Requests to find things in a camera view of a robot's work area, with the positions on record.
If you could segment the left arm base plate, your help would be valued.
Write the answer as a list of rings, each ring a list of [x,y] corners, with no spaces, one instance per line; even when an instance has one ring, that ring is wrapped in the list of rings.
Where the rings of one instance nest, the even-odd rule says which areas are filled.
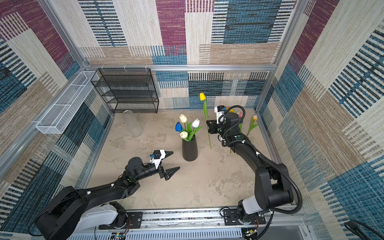
[[[127,212],[118,214],[117,218],[109,225],[98,226],[99,230],[139,229],[142,224],[143,212]]]

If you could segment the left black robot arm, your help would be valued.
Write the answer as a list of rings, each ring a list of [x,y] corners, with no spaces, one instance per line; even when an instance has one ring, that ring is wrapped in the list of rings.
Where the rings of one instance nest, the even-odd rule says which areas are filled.
[[[117,201],[132,196],[142,179],[158,174],[168,181],[180,169],[163,168],[163,159],[172,154],[172,151],[155,150],[148,163],[139,157],[131,158],[124,172],[109,184],[88,189],[63,188],[31,226],[37,227],[39,235],[46,240],[66,240],[75,232],[98,226],[127,230],[133,221]]]

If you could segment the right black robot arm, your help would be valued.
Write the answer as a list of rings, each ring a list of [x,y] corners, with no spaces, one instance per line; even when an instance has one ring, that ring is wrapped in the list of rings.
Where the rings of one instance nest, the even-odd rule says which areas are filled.
[[[257,214],[278,212],[296,214],[303,206],[303,197],[290,178],[284,164],[265,157],[240,130],[242,119],[235,113],[224,113],[217,120],[207,120],[208,133],[218,134],[223,147],[242,157],[255,174],[254,194],[239,201],[237,212],[242,223],[249,223]]]

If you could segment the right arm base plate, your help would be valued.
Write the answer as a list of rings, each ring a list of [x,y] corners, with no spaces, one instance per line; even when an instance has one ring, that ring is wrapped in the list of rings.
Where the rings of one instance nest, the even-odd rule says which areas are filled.
[[[222,207],[219,210],[220,215],[224,218],[226,226],[236,225],[264,225],[267,223],[265,217],[258,214],[248,215],[242,210]]]

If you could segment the pale cream tulip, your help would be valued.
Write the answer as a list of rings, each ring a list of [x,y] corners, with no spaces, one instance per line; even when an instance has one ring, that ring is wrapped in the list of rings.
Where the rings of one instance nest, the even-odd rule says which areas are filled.
[[[188,132],[186,132],[186,131],[182,131],[182,132],[180,132],[180,138],[181,138],[182,140],[184,140],[184,141],[187,141],[187,142],[190,141],[190,140],[189,140],[189,134],[188,134]]]

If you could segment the cream white tulip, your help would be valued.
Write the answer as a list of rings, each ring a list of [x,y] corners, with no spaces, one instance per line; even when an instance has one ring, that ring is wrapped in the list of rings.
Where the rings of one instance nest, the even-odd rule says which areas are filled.
[[[190,134],[190,131],[192,130],[192,128],[190,127],[191,123],[188,122],[187,117],[184,114],[181,114],[179,116],[179,120],[180,120],[180,123],[182,124],[182,126],[184,128],[184,131],[186,131],[186,132],[188,132],[188,134]]]

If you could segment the blue tulip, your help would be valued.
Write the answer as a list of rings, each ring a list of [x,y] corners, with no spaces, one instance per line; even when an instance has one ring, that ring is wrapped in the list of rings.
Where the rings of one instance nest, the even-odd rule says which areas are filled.
[[[175,125],[175,130],[179,133],[183,132],[184,131],[184,128],[182,126],[182,124],[180,122],[177,122],[176,125]]]

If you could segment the yellow tulip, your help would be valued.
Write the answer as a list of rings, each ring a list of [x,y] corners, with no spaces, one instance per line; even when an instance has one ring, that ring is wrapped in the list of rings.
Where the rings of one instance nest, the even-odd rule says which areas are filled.
[[[208,116],[208,108],[207,108],[207,98],[206,98],[204,93],[200,93],[200,101],[203,102],[204,115],[205,115],[205,118],[206,118],[206,121],[207,121],[209,116]],[[212,149],[212,143],[211,143],[210,134],[208,134],[208,139],[209,139],[210,149]]]

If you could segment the dark grey cylindrical vase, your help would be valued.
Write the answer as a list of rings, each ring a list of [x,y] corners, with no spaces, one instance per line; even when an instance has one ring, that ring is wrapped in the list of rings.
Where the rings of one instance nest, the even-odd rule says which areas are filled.
[[[198,145],[196,136],[193,136],[191,141],[182,140],[182,154],[184,160],[193,162],[198,157]]]

